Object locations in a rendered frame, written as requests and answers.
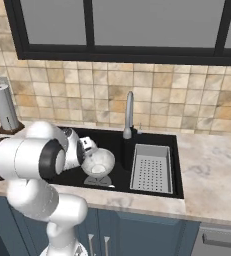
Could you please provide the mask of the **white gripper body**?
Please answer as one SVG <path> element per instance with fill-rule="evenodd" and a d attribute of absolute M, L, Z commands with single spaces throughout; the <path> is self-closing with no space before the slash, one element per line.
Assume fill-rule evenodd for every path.
<path fill-rule="evenodd" d="M 104 177 L 115 166 L 115 156 L 107 149 L 99 148 L 87 156 L 81 165 L 83 171 L 91 177 Z"/>

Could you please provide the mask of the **black kitchen sink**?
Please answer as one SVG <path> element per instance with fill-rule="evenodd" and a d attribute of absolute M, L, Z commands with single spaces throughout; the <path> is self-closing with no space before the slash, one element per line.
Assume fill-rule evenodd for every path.
<path fill-rule="evenodd" d="M 80 167 L 73 168 L 49 180 L 50 184 L 161 196 L 176 199 L 184 198 L 177 137 L 175 135 L 148 133 L 137 134 L 137 131 L 133 130 L 132 138 L 124 139 L 122 131 L 85 129 L 76 127 L 74 127 L 74 130 L 80 137 L 89 136 L 99 148 L 104 148 L 112 152 L 115 156 L 115 166 L 111 173 L 102 179 L 88 178 L 87 174 L 85 174 Z M 172 194 L 144 192 L 130 189 L 134 151 L 137 144 L 169 147 L 173 187 Z"/>

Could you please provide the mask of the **grey sink tap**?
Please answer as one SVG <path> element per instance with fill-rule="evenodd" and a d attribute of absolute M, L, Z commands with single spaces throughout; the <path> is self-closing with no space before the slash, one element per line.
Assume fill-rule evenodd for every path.
<path fill-rule="evenodd" d="M 123 138 L 130 139 L 132 137 L 131 128 L 133 127 L 133 101 L 134 95 L 132 91 L 127 94 L 127 104 L 125 111 L 125 127 L 123 131 Z"/>

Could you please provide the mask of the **grey perforated drain rack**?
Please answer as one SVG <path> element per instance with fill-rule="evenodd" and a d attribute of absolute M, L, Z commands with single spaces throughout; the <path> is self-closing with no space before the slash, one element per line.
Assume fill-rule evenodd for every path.
<path fill-rule="evenodd" d="M 130 189 L 172 194 L 170 149 L 168 146 L 135 146 Z"/>

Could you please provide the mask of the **blue cupboard door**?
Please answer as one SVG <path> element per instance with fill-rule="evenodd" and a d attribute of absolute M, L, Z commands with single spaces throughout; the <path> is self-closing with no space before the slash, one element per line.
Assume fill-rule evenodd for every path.
<path fill-rule="evenodd" d="M 15 210 L 12 206 L 10 206 L 10 211 L 13 215 L 19 233 L 24 240 L 29 255 L 39 256 L 48 245 L 48 236 L 46 234 L 47 223 L 27 218 Z M 99 234 L 97 211 L 95 209 L 89 208 L 86 219 L 80 225 L 77 225 L 74 230 L 78 240 L 88 251 L 89 256 L 91 255 L 89 250 L 88 234 L 93 234 L 94 255 L 101 256 L 98 242 Z"/>
<path fill-rule="evenodd" d="M 200 223 L 150 215 L 98 210 L 102 255 L 109 236 L 109 256 L 191 256 Z"/>

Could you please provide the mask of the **brown paper towel holder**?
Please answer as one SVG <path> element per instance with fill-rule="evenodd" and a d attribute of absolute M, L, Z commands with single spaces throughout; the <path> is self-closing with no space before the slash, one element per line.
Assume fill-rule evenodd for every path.
<path fill-rule="evenodd" d="M 24 128 L 18 120 L 9 86 L 0 83 L 0 134 L 14 135 Z"/>

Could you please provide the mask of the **black framed window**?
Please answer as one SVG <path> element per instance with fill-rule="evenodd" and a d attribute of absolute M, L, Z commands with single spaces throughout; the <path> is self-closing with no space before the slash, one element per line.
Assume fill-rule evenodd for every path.
<path fill-rule="evenodd" d="M 231 66 L 231 0 L 3 0 L 21 60 Z"/>

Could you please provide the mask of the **white paper towel roll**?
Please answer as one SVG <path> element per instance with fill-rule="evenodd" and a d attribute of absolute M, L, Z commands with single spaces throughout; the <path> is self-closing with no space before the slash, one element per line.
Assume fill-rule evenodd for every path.
<path fill-rule="evenodd" d="M 0 84 L 0 123 L 6 131 L 19 127 L 10 88 L 7 84 Z"/>

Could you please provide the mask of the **grey dishwasher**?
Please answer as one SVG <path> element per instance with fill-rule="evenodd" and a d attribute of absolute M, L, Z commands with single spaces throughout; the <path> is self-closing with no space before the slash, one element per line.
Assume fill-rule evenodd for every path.
<path fill-rule="evenodd" d="M 231 256 L 231 226 L 201 223 L 191 256 Z"/>

